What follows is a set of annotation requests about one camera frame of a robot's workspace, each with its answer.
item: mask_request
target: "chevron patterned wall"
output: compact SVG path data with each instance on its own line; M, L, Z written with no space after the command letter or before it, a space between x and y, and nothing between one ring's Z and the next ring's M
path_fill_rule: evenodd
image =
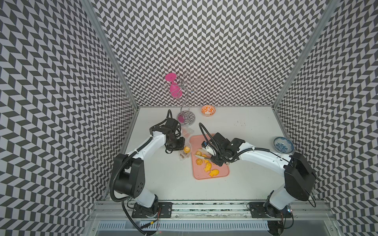
M189 104L272 105L328 0L92 0L141 106L179 105L164 76L190 72Z
M134 110L78 0L0 1L0 78L0 235L80 233Z
M378 2L342 0L279 107L345 235L378 235Z

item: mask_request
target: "pink tray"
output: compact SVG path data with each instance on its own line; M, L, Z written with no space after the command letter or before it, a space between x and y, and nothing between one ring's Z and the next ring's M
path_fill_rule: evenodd
M197 165L197 163L195 162L198 158L194 155L197 150L199 148L202 148L201 147L201 144L202 142L205 141L205 138L203 137L203 135L195 135L195 136L192 136L190 138L190 144L192 145L192 166L193 166L193 175L196 179L213 179L213 178L218 178L218 177L225 177L227 176L229 173L230 173L230 169L228 168L228 165L226 164L223 164L221 167L220 166L217 166L216 164L212 163L210 160L210 163L211 163L211 170L214 170L214 169L217 169L219 170L219 174L217 176L214 176L214 177L211 177L209 175L210 171L208 172L205 172L204 171L204 168L205 168L205 162L202 163L202 165Z

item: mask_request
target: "vent grille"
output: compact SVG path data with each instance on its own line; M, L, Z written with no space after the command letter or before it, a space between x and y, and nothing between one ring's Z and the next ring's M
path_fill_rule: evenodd
M150 221L136 221L140 226ZM163 231L255 231L269 230L267 221L165 221L150 225L143 230ZM130 221L101 221L98 226L99 231L130 231L136 230Z
M141 221L140 225L144 225L148 221ZM150 225L144 230L165 231L225 231L225 230L269 230L267 221L161 221L157 224Z
M125 228L125 221L101 221L98 230L117 230Z

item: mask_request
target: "orange fish-shaped cookie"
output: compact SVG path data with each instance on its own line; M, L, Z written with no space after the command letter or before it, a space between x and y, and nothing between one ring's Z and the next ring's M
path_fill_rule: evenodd
M205 170L205 172L208 172L210 169L211 169L211 163L208 162L208 163L206 163L204 170Z
M219 170L215 169L210 171L209 175L213 178L214 176L217 176L219 174Z

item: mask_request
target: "orange patterned bowl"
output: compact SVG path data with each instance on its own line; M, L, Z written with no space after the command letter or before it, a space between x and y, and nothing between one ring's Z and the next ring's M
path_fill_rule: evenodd
M215 107L213 107L212 105L204 105L201 108L201 112L204 116L212 116L215 114Z

